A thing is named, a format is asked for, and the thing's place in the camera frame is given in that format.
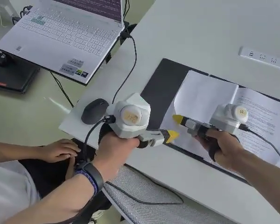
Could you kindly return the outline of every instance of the white shirt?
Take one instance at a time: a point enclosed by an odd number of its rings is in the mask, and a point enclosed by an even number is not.
[[[0,224],[39,200],[30,174],[18,161],[0,163]]]

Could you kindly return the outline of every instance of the black folder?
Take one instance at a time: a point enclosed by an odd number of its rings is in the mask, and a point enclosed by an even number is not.
[[[173,101],[176,93],[178,92],[180,86],[182,85],[183,80],[185,79],[188,71],[193,70],[197,73],[202,75],[208,76],[209,74],[203,71],[199,71],[194,68],[190,68],[186,65],[179,64],[177,62],[171,61],[169,59],[163,58],[160,62],[159,66],[155,70],[154,74],[150,78],[149,82],[147,83],[146,87],[144,88],[141,96],[150,104],[151,106],[151,114],[150,114],[150,121],[148,124],[149,129],[158,129],[161,126],[163,118],[167,109],[169,108],[171,102]],[[270,97],[274,100],[280,102],[279,99]],[[226,170],[223,170],[213,164],[205,161],[202,157],[197,156],[191,152],[188,152],[182,148],[179,148],[173,144],[168,144],[169,147],[177,150],[187,156],[190,156],[194,159],[199,160],[215,169],[218,169],[232,177],[243,181],[245,183],[246,180],[240,178]]]

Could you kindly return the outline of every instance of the white laptop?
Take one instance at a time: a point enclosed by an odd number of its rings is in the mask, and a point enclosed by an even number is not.
[[[0,49],[87,84],[123,29],[121,0],[39,0]]]

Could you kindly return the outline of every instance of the black computer mouse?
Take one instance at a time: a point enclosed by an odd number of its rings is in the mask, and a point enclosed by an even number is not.
[[[104,116],[108,106],[108,102],[104,99],[92,101],[85,107],[81,120],[87,125],[96,124]]]

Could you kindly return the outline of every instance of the laptop keyboard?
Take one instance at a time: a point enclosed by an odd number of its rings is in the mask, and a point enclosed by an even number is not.
[[[35,11],[25,15],[21,27],[101,56],[117,34],[113,30],[90,27],[72,19],[66,19],[60,12],[48,14]]]

